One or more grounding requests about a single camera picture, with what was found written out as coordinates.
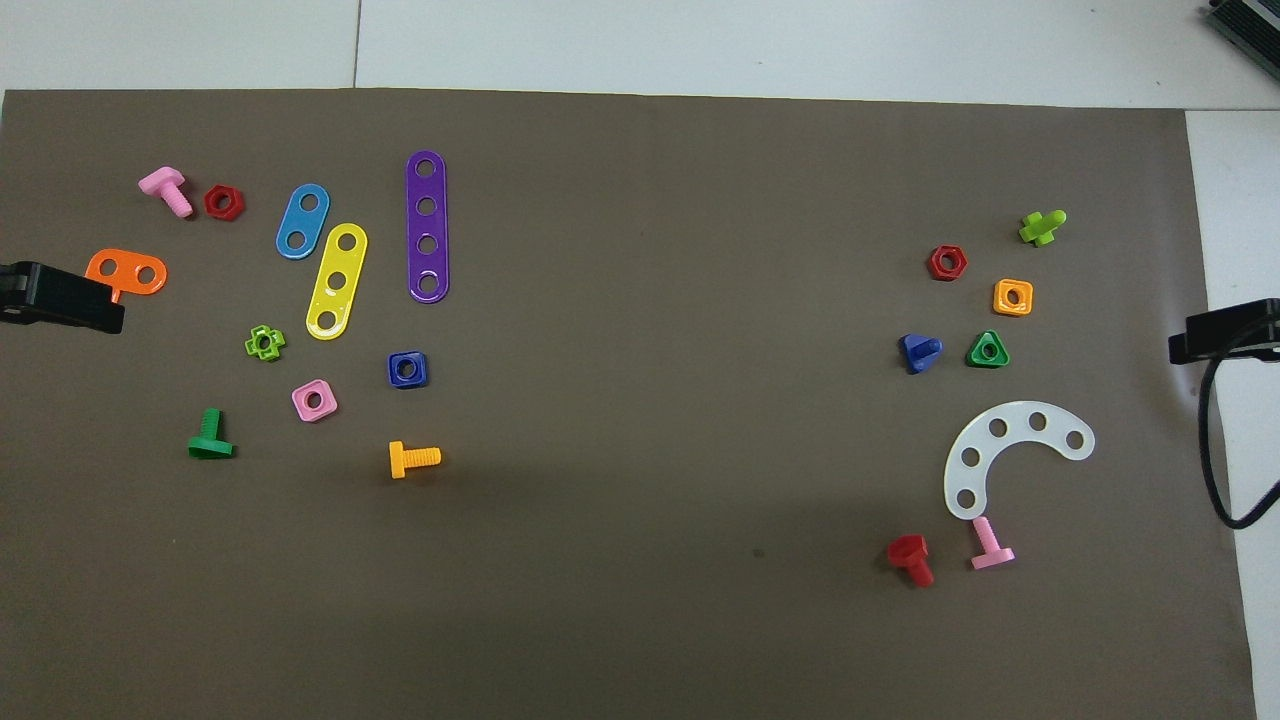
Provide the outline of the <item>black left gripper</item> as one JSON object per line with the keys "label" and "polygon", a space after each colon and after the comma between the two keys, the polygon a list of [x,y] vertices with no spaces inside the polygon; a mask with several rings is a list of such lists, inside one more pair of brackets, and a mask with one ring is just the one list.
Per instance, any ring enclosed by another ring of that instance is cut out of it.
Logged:
{"label": "black left gripper", "polygon": [[110,286],[42,263],[0,264],[0,322],[52,323],[109,334],[123,331],[125,309]]}

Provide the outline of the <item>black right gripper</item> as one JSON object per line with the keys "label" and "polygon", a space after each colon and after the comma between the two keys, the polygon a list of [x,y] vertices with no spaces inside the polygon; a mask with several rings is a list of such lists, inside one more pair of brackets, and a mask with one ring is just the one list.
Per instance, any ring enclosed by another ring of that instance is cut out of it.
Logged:
{"label": "black right gripper", "polygon": [[1184,332],[1167,338],[1172,365],[1213,357],[1280,363],[1280,299],[1257,299],[1187,316]]}

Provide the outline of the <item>blue triangular-head plastic screw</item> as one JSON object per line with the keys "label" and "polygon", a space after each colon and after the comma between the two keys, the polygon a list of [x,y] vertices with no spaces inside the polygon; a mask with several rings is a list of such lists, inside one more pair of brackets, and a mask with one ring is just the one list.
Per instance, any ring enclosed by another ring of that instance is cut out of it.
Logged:
{"label": "blue triangular-head plastic screw", "polygon": [[929,370],[945,350],[942,340],[914,333],[904,334],[899,347],[909,374]]}

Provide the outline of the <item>orange three-hole plastic plate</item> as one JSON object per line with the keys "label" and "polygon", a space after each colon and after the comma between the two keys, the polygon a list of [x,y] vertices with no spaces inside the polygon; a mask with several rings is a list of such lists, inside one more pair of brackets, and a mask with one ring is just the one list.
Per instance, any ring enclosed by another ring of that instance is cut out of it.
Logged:
{"label": "orange three-hole plastic plate", "polygon": [[91,259],[84,277],[111,290],[111,301],[122,295],[150,296],[166,283],[168,269],[160,258],[123,249],[102,249]]}

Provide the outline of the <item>pink plastic screw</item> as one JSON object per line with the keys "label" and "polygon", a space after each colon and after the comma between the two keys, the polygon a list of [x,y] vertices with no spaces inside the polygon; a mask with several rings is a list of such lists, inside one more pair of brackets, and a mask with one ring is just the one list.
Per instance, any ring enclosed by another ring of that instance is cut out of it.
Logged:
{"label": "pink plastic screw", "polygon": [[142,177],[137,186],[147,196],[163,200],[175,217],[186,219],[195,214],[195,209],[182,190],[184,183],[186,177],[178,169],[159,167]]}
{"label": "pink plastic screw", "polygon": [[980,544],[980,552],[970,560],[975,570],[995,568],[1016,559],[1011,548],[1001,544],[987,516],[978,516],[972,520],[972,524]]}

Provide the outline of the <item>dark green plastic screw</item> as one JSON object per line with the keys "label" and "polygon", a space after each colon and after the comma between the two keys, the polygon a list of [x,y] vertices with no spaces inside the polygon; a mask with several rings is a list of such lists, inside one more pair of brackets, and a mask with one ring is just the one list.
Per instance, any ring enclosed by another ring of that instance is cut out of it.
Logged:
{"label": "dark green plastic screw", "polygon": [[187,451],[196,459],[233,457],[236,446],[220,437],[221,410],[206,407],[200,420],[198,433],[187,442]]}

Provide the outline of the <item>white curved five-hole plate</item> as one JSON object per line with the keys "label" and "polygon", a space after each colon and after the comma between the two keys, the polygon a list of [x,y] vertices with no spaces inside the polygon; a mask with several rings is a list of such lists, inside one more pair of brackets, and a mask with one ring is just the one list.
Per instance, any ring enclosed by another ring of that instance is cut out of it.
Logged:
{"label": "white curved five-hole plate", "polygon": [[1021,443],[1083,461],[1094,452],[1096,436],[1076,414],[1042,401],[1011,401],[980,413],[960,430],[943,464],[943,500],[952,516],[970,521],[986,514],[989,468]]}

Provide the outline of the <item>blue two-hole plastic plate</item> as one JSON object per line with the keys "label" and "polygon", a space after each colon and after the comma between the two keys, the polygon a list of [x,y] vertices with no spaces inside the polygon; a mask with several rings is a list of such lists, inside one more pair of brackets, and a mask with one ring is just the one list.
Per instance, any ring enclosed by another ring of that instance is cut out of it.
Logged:
{"label": "blue two-hole plastic plate", "polygon": [[308,258],[317,247],[330,196],[320,184],[306,183],[293,190],[279,223],[275,247],[288,260]]}

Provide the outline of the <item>yellow three-hole plastic plate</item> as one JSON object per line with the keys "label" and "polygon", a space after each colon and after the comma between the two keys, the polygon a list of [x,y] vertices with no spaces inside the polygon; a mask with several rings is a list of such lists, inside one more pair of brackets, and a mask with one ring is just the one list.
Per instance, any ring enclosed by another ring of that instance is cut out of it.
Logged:
{"label": "yellow three-hole plastic plate", "polygon": [[356,223],[340,223],[329,232],[305,318],[315,340],[335,340],[346,332],[367,249],[367,233]]}

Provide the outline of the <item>pink square plastic nut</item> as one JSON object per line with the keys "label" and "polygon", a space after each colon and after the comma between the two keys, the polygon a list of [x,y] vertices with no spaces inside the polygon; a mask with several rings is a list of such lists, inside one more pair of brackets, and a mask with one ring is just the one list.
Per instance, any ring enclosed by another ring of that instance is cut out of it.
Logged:
{"label": "pink square plastic nut", "polygon": [[314,379],[291,391],[291,401],[298,419],[315,423],[330,416],[338,409],[337,397],[324,379]]}

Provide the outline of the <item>black ribbed electronic device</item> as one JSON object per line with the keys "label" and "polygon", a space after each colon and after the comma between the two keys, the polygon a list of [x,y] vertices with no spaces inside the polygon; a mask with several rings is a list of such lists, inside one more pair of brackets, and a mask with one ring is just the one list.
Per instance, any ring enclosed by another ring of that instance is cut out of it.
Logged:
{"label": "black ribbed electronic device", "polygon": [[1207,23],[1280,82],[1280,0],[1210,0]]}

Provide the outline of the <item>orange plastic screw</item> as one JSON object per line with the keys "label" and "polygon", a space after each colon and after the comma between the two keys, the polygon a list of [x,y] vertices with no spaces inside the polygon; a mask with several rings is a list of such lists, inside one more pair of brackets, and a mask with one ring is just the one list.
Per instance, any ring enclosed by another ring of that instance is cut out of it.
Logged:
{"label": "orange plastic screw", "polygon": [[406,448],[402,441],[388,443],[389,473],[393,480],[404,479],[408,470],[434,468],[442,464],[443,452],[438,447]]}

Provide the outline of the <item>purple four-hole plastic plate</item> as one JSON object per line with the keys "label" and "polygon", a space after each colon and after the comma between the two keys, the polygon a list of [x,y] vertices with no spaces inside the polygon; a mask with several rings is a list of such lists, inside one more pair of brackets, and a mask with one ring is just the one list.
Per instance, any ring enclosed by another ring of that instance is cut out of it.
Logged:
{"label": "purple four-hole plastic plate", "polygon": [[419,304],[442,301],[451,284],[447,165],[429,149],[404,167],[407,288]]}

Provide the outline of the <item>red plastic screw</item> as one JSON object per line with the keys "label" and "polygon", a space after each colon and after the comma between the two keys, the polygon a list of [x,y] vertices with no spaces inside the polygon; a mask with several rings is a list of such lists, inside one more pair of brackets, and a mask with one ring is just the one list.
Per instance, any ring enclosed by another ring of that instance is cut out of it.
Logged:
{"label": "red plastic screw", "polygon": [[920,534],[900,536],[886,550],[888,564],[906,574],[915,587],[928,588],[934,584],[934,574],[928,562],[929,550],[925,537]]}

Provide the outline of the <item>brown paper mat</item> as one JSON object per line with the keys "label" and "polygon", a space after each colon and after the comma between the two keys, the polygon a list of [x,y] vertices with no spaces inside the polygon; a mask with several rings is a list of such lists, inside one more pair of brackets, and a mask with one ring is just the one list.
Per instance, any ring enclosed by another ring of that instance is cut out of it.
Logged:
{"label": "brown paper mat", "polygon": [[[436,304],[407,288],[422,149]],[[159,167],[191,218],[140,191]],[[306,183],[330,209],[288,260]],[[367,252],[320,341],[347,222]],[[942,243],[957,281],[928,272]],[[1207,306],[1181,111],[10,91],[0,261],[108,247],[169,270],[120,334],[0,323],[0,720],[1254,716],[1198,372],[1166,355]],[[1001,278],[1029,315],[993,311]],[[262,324],[274,363],[244,351]],[[968,366],[983,331],[1009,365]],[[942,340],[929,370],[908,333]],[[428,386],[390,386],[403,351]],[[303,423],[317,378],[338,409]],[[1016,559],[975,570],[945,460],[1019,400],[1096,448],[1001,452],[982,516]],[[206,407],[233,457],[188,455]],[[393,480],[394,439],[443,461]],[[908,534],[932,587],[886,559]]]}

